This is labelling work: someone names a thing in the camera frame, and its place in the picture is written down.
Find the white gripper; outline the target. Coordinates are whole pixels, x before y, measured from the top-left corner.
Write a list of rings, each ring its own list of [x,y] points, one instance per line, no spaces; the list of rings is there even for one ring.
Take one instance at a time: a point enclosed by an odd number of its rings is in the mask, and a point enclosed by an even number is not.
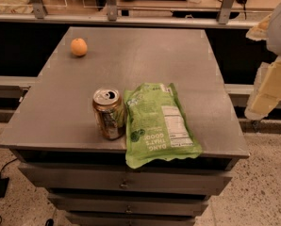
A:
[[[256,72],[254,90],[247,101],[245,117],[260,121],[281,102],[281,2],[272,15],[267,15],[250,28],[245,37],[255,41],[267,40],[268,50],[279,56],[271,64],[261,63]]]

